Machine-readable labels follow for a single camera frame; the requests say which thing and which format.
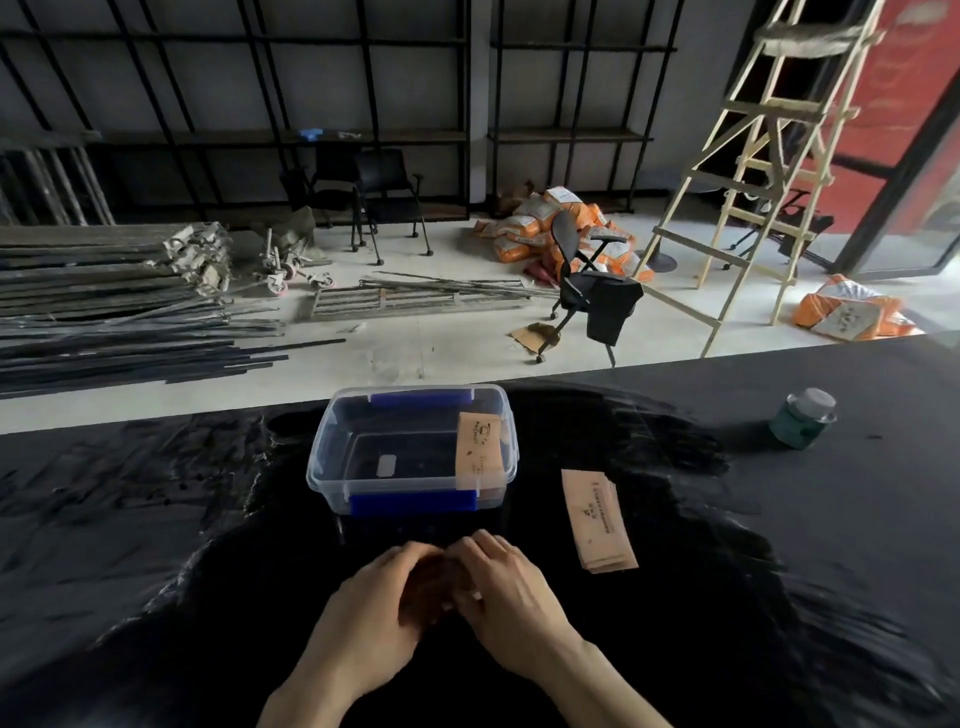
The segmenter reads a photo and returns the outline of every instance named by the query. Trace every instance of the gray wall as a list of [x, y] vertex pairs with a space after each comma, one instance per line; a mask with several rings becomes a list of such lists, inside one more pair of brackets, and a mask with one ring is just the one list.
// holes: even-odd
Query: gray wall
[[[659, 0], [649, 42], [665, 42], [676, 0]], [[147, 31], [138, 0], [118, 0], [128, 25]], [[371, 36], [444, 38], [455, 35], [454, 0], [366, 0]], [[702, 144], [720, 107], [723, 84], [755, 0], [686, 0], [677, 37], [680, 51], [672, 58], [654, 126], [654, 141], [641, 173], [640, 187], [662, 185], [664, 174], [676, 174]], [[263, 0], [268, 31], [275, 35], [358, 36], [354, 0]], [[495, 0], [474, 0], [471, 52], [472, 165], [470, 197], [480, 201], [489, 180], [489, 148], [485, 141], [492, 118], [491, 79], [494, 61], [489, 47]], [[575, 39], [582, 39], [588, 2], [580, 0]], [[508, 0], [507, 39], [560, 40], [564, 3]], [[115, 31], [104, 0], [30, 0], [45, 30]], [[152, 0], [161, 31], [173, 33], [242, 33], [240, 15], [231, 0]], [[594, 38], [602, 42], [636, 42], [644, 3], [600, 0]], [[252, 8], [248, 12], [253, 20]], [[28, 28], [13, 2], [0, 3], [0, 26]], [[156, 48], [138, 43], [147, 73], [168, 124], [186, 130]], [[56, 129], [83, 127], [66, 94], [31, 40], [5, 41]], [[75, 88], [94, 128], [110, 131], [154, 131], [159, 126], [122, 42], [54, 41], [54, 51]], [[368, 128], [370, 108], [359, 47], [273, 45], [278, 76], [294, 128]], [[168, 43], [168, 53], [187, 106], [200, 130], [265, 129], [266, 106], [256, 82], [250, 49], [245, 44]], [[266, 58], [261, 51], [266, 72]], [[559, 52], [504, 53], [501, 124], [550, 124], [560, 80]], [[660, 69], [659, 56], [643, 63], [630, 126], [642, 131]], [[456, 55], [452, 49], [372, 48], [372, 72], [381, 128], [456, 126]], [[581, 54], [572, 53], [564, 97], [564, 122], [572, 115]], [[632, 70], [630, 54], [591, 53], [581, 124], [617, 126], [623, 112]], [[0, 127], [37, 128], [5, 68], [0, 66]], [[616, 186], [627, 187], [638, 145], [624, 147]], [[546, 182], [546, 145], [505, 148], [501, 154], [501, 186], [533, 178]], [[452, 146], [407, 147], [411, 171], [426, 175], [424, 195], [457, 193], [457, 154]], [[571, 186], [602, 189], [607, 185], [613, 145], [578, 146]], [[201, 167], [191, 152], [186, 163], [198, 192], [212, 202]], [[164, 152], [116, 154], [117, 166], [132, 198], [142, 204], [187, 203], [189, 197], [170, 156]], [[301, 151], [310, 162], [312, 153]], [[273, 150], [212, 151], [209, 159], [224, 198], [282, 200]], [[556, 176], [563, 176], [566, 148], [557, 154]]]

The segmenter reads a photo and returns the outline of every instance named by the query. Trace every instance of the pile of orange bags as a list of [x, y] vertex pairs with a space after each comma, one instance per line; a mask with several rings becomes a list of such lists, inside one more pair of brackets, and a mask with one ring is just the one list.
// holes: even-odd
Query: pile of orange bags
[[834, 339], [869, 341], [906, 336], [916, 325], [900, 313], [903, 300], [882, 296], [837, 274], [808, 293], [793, 312], [793, 323]]
[[[594, 261], [599, 270], [619, 276], [629, 276], [634, 271], [639, 263], [635, 253], [636, 238], [609, 221], [599, 206], [588, 205], [566, 187], [551, 187], [542, 195], [534, 193], [520, 203], [510, 217], [495, 222], [478, 221], [474, 231], [481, 237], [494, 238], [493, 249], [501, 262], [512, 263], [539, 255], [546, 270], [559, 280], [564, 257], [550, 234], [550, 226], [554, 215], [561, 210], [568, 210], [576, 217], [580, 249], [587, 257], [592, 257], [600, 245], [599, 241], [590, 239], [592, 234], [606, 230], [627, 238], [623, 243], [608, 243]], [[570, 267], [577, 271], [583, 265], [583, 261], [574, 260]], [[653, 271], [644, 268], [636, 278], [650, 280]]]

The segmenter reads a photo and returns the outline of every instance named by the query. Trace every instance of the red wall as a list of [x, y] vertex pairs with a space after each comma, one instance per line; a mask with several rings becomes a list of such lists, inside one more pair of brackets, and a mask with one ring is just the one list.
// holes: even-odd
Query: red wall
[[[879, 27], [886, 36], [867, 56], [853, 95], [860, 115], [844, 126], [837, 152], [894, 166], [960, 67], [960, 2], [887, 0]], [[825, 124], [824, 139], [831, 132]], [[938, 159], [947, 177], [960, 160], [960, 144], [950, 146], [941, 154], [955, 157]], [[805, 166], [812, 166], [811, 161]], [[836, 165], [832, 172], [836, 182], [821, 193], [817, 208], [834, 216], [830, 232], [853, 232], [883, 180]], [[909, 208], [898, 215], [892, 232], [911, 232], [920, 225], [946, 181], [940, 177], [926, 175], [914, 187]]]

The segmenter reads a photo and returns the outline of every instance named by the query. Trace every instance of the plastic storage box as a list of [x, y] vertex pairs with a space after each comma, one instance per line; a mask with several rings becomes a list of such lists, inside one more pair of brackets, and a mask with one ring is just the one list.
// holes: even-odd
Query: plastic storage box
[[[502, 468], [495, 450], [482, 474], [458, 466], [461, 413], [477, 413], [467, 425], [493, 421], [494, 435], [499, 423], [485, 445], [499, 447]], [[462, 442], [461, 457], [470, 452]], [[503, 502], [518, 460], [514, 414], [495, 384], [344, 389], [317, 428], [306, 481], [341, 515], [469, 511]]]

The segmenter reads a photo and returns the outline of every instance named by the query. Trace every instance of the shelf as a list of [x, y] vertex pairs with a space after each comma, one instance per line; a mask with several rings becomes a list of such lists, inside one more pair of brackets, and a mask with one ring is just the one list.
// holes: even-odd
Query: shelf
[[[503, 43], [490, 41], [491, 48], [503, 48], [505, 51], [584, 51], [586, 43], [544, 42], [540, 40], [507, 40]], [[591, 51], [598, 53], [673, 53], [676, 48], [669, 45], [639, 45], [631, 43], [592, 43]]]
[[[487, 134], [493, 141], [493, 134]], [[571, 129], [554, 129], [552, 127], [523, 127], [506, 128], [500, 130], [497, 141], [500, 144], [542, 144], [573, 141]], [[580, 142], [611, 142], [611, 141], [643, 141], [643, 134], [631, 132], [629, 129], [590, 128], [583, 127], [577, 130], [576, 141]]]
[[[18, 40], [126, 40], [118, 31], [34, 31], [19, 28], [0, 29], [0, 39]], [[241, 34], [216, 33], [143, 33], [130, 31], [131, 40], [164, 41], [177, 43], [280, 43], [287, 45], [363, 45], [358, 37], [317, 37], [317, 36], [263, 36], [253, 34], [250, 37]], [[465, 38], [386, 38], [372, 37], [370, 45], [401, 46], [413, 48], [457, 48], [466, 46]]]
[[[341, 138], [337, 132], [358, 134]], [[102, 143], [134, 149], [166, 149], [169, 147], [163, 132], [103, 132]], [[173, 132], [178, 147], [202, 149], [269, 149], [276, 146], [274, 133], [269, 129], [222, 130], [210, 132]], [[459, 144], [467, 140], [467, 133], [456, 129], [382, 129], [381, 144]], [[307, 141], [297, 132], [280, 130], [284, 146], [310, 147], [326, 142], [353, 142], [373, 144], [373, 132], [366, 129], [327, 130], [315, 141]]]

